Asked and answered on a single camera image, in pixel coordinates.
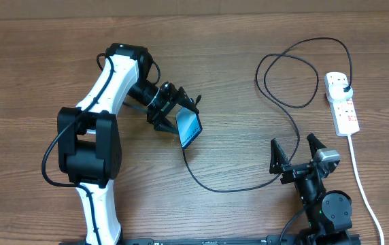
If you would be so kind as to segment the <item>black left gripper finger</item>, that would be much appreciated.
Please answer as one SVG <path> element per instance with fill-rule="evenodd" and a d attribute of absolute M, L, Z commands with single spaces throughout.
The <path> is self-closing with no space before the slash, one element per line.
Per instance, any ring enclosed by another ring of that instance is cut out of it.
<path fill-rule="evenodd" d="M 194 112 L 195 114 L 199 113 L 199 109 L 195 105 L 194 102 L 192 102 L 189 98 L 189 96 L 186 94 L 184 88 L 181 86 L 177 90 L 177 99 L 176 103 L 180 106 L 190 110 L 191 112 Z"/>
<path fill-rule="evenodd" d="M 178 129 L 166 117 L 157 118 L 153 125 L 155 131 L 178 134 Z"/>

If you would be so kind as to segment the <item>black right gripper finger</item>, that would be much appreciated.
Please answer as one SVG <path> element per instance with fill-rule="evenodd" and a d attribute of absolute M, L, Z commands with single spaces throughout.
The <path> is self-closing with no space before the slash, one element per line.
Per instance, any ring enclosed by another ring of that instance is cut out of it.
<path fill-rule="evenodd" d="M 310 133 L 307 136 L 307 141 L 311 151 L 311 157 L 313 159 L 321 159 L 322 150 L 325 149 L 326 146 L 313 133 Z"/>
<path fill-rule="evenodd" d="M 290 161 L 276 139 L 271 140 L 270 174 L 281 174 L 285 167 L 290 166 Z"/>

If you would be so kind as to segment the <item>Samsung Galaxy smartphone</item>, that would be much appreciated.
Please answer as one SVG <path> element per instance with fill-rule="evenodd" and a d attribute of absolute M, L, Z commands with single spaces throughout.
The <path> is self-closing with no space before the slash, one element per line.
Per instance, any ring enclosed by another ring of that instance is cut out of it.
<path fill-rule="evenodd" d="M 181 108 L 177 112 L 176 123 L 180 144 L 183 149 L 189 147 L 203 130 L 199 115 L 187 108 Z"/>

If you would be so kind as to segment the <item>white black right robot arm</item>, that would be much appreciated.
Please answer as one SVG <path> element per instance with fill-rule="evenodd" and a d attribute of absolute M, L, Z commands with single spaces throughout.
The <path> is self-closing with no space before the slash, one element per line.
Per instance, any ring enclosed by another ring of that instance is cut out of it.
<path fill-rule="evenodd" d="M 340 154 L 328 148 L 314 134 L 307 136 L 311 159 L 293 165 L 277 140 L 271 140 L 269 172 L 279 174 L 282 184 L 293 183 L 303 208 L 285 225 L 279 235 L 268 235 L 268 244 L 360 244 L 359 235 L 351 235 L 352 200 L 338 190 L 327 191 L 323 179 L 333 173 Z"/>

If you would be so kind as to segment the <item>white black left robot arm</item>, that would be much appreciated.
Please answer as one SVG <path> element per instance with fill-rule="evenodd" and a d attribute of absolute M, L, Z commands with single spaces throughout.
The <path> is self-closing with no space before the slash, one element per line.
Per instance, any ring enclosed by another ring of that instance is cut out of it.
<path fill-rule="evenodd" d="M 87 234 L 82 244 L 123 244 L 122 226 L 116 216 L 114 180 L 122 163 L 117 115 L 130 96 L 146 111 L 154 130 L 179 136 L 183 149 L 200 135 L 198 100 L 182 87 L 148 80 L 156 62 L 143 46 L 113 43 L 102 53 L 101 75 L 74 108 L 63 107 L 57 116 L 57 135 L 44 153 L 41 172 L 46 173 L 53 148 L 58 165 L 68 175 L 67 188 L 75 188 L 82 201 Z"/>

